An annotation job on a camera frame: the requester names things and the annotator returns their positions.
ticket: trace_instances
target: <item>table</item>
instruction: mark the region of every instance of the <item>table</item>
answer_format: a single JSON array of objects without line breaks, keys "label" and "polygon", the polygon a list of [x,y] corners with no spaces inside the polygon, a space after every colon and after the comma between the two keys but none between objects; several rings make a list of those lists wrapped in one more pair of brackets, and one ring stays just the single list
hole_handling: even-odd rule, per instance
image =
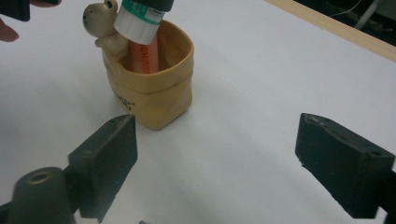
[{"label": "table", "polygon": [[[0,43],[0,203],[124,113],[82,26],[93,2],[2,16],[21,37]],[[137,124],[139,159],[104,223],[358,223],[295,157],[299,117],[395,154],[396,63],[261,0],[176,1],[165,18],[194,42],[193,102],[161,131]]]}]

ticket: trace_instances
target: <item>human hand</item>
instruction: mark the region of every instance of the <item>human hand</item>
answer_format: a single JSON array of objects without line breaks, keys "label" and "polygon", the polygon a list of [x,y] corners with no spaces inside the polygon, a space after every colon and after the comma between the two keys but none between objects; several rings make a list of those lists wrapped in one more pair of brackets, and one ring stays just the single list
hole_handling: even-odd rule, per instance
[{"label": "human hand", "polygon": [[[30,0],[30,4],[37,7],[54,7],[54,5],[52,4],[40,2],[38,0]],[[11,27],[7,26],[0,18],[0,41],[12,42],[19,37],[20,36],[18,35],[18,33]]]}]

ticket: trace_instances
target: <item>brown container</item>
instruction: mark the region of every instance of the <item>brown container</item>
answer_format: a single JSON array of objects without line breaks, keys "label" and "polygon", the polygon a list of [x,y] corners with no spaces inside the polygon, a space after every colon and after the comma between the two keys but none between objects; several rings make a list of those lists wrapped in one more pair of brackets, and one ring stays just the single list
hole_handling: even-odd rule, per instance
[{"label": "brown container", "polygon": [[160,130],[191,105],[193,44],[190,38],[169,21],[163,21],[157,32],[160,72],[131,72],[129,55],[119,60],[103,49],[103,59],[111,88],[136,121]]}]

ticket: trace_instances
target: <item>cable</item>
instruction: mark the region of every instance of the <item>cable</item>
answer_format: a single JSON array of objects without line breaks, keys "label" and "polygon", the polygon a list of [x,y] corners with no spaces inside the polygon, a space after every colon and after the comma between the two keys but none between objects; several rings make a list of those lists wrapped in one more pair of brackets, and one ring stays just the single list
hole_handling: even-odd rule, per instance
[{"label": "cable", "polygon": [[348,12],[352,11],[353,9],[355,9],[355,7],[357,7],[360,3],[361,3],[361,0],[359,0],[359,2],[358,2],[354,7],[352,7],[350,10],[347,10],[347,11],[343,11],[343,12],[340,12],[340,13],[333,14],[333,15],[331,15],[330,17],[334,17],[334,16],[339,16],[339,15],[347,14]]}]

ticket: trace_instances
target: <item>green label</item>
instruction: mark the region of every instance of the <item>green label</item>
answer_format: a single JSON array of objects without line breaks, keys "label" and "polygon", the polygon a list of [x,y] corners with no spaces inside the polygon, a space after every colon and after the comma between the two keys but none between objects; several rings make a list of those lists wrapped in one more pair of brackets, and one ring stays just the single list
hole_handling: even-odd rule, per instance
[{"label": "green label", "polygon": [[132,0],[123,0],[122,6],[140,20],[153,25],[160,25],[163,15],[165,14],[162,11],[136,3]]}]

